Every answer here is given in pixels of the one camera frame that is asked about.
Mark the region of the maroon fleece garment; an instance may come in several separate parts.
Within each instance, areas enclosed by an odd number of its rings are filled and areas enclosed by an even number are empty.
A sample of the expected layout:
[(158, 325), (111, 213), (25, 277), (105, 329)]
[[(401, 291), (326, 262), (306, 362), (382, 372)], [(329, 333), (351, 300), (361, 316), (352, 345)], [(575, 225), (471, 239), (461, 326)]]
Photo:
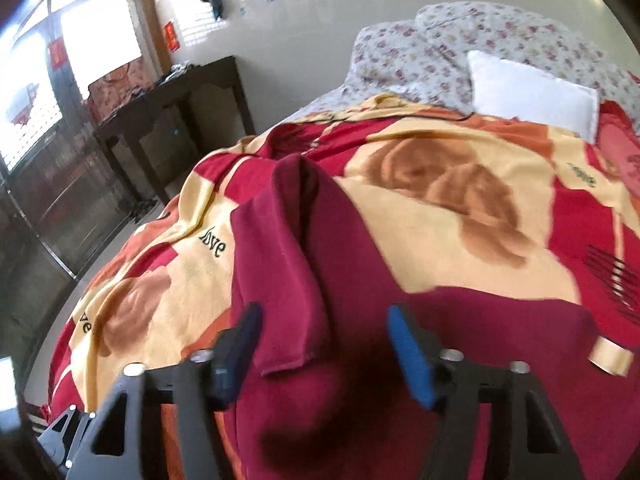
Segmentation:
[(409, 294), (352, 201), (318, 165), (254, 160), (230, 186), (231, 314), (251, 301), (264, 326), (224, 426), (249, 479), (413, 479), (435, 425), (408, 393), (386, 332), (404, 304), (475, 362), (527, 362), (589, 479), (639, 463), (639, 373), (588, 360), (597, 329), (584, 308), (457, 287)]

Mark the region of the floral quilt bundle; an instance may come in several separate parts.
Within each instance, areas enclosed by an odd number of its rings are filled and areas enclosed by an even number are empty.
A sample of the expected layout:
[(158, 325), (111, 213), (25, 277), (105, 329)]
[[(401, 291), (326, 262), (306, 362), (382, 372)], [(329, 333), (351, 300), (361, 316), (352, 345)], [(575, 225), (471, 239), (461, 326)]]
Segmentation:
[(334, 112), (390, 92), (406, 101), (468, 112), (472, 84), (466, 55), (480, 50), (593, 88), (639, 122), (639, 81), (579, 32), (516, 6), (490, 2), (429, 4), (408, 21), (358, 32), (344, 82), (291, 114)]

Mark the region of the orange red patterned blanket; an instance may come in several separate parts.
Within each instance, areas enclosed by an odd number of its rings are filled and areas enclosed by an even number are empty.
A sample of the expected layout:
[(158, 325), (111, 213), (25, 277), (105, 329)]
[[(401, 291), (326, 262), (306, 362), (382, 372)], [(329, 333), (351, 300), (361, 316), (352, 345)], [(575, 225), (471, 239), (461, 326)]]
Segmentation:
[(203, 158), (80, 298), (51, 362), (52, 416), (95, 410), (126, 364), (177, 363), (238, 319), (231, 216), (241, 199), (230, 186), (250, 162), (291, 155), (343, 190), (405, 292), (576, 304), (596, 323), (589, 362), (639, 373), (639, 197), (598, 149), (560, 128), (380, 94)]

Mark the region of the red heart cushion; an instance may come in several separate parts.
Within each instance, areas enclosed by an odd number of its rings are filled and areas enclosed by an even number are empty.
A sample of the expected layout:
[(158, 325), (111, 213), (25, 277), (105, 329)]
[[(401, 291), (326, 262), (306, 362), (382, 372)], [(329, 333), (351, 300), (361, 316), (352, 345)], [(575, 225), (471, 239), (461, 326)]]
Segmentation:
[(639, 139), (627, 114), (613, 101), (600, 105), (596, 147), (608, 173), (622, 180), (631, 195), (639, 197)]

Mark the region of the white pillow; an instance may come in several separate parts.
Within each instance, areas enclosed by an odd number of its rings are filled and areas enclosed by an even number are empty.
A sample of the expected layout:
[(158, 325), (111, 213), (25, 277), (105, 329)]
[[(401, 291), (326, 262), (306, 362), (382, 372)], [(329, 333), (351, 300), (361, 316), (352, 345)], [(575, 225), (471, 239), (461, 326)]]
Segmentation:
[(588, 143), (596, 140), (600, 110), (596, 90), (479, 50), (466, 58), (477, 113), (564, 128)]

